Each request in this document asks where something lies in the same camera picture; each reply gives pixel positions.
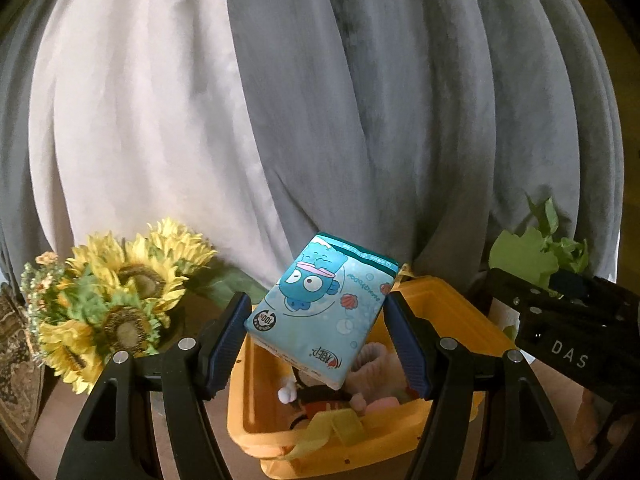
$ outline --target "red seashell print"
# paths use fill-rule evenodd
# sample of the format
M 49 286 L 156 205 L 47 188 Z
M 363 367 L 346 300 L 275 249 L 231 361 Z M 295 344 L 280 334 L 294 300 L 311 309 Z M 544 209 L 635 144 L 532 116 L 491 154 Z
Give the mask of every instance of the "red seashell print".
M 340 298 L 340 304 L 347 310 L 358 307 L 358 297 L 353 294 L 343 294 Z

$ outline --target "black circular logo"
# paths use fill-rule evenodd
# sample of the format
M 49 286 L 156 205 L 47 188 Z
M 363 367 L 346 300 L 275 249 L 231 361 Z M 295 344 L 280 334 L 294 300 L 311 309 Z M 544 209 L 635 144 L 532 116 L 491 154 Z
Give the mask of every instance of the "black circular logo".
M 276 313 L 268 310 L 261 310 L 254 317 L 254 326 L 260 332 L 271 330 L 276 324 Z

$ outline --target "artificial flower bouquet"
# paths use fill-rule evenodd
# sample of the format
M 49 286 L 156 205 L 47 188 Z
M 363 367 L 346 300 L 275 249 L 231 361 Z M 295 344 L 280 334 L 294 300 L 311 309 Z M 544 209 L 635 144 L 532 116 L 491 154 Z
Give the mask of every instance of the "artificial flower bouquet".
M 203 235 L 167 218 L 133 241 L 111 233 L 89 237 L 73 254 L 60 262 L 48 252 L 35 266 L 25 264 L 20 288 L 34 359 L 79 394 L 91 391 L 113 353 L 158 353 L 185 282 L 216 251 Z

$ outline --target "cartoon eye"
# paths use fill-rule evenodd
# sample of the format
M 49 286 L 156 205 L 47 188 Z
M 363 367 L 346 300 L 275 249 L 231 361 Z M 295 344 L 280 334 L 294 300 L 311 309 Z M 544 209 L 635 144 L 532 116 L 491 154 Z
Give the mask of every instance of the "cartoon eye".
M 305 278 L 305 283 L 303 283 L 303 286 L 309 292 L 315 292 L 322 286 L 322 280 L 317 276 L 309 276 L 308 278 Z
M 297 280 L 299 280 L 300 278 L 302 278 L 302 273 L 295 269 L 291 275 L 286 279 L 287 283 L 295 283 Z

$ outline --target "yellow plastic bin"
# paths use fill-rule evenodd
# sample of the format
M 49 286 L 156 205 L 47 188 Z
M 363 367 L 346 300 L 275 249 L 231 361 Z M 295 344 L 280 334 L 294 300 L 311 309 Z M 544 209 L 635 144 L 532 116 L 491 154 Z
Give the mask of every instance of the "yellow plastic bin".
M 451 286 L 432 277 L 401 283 L 399 289 L 417 316 L 431 321 L 442 337 L 456 338 L 472 352 L 501 356 L 513 343 Z M 383 316 L 368 341 L 393 349 Z M 247 337 L 231 373 L 227 429 L 248 455 L 261 459 L 262 470 L 274 479 L 327 475 L 382 462 L 416 448 L 431 401 L 412 400 L 397 408 L 363 416 L 367 439 L 346 447 L 334 435 L 320 450 L 290 462 L 278 460 L 297 443 L 302 430 L 289 430 L 291 407 L 278 401 L 277 391 L 289 365 L 256 346 Z M 474 394 L 472 419 L 482 393 Z

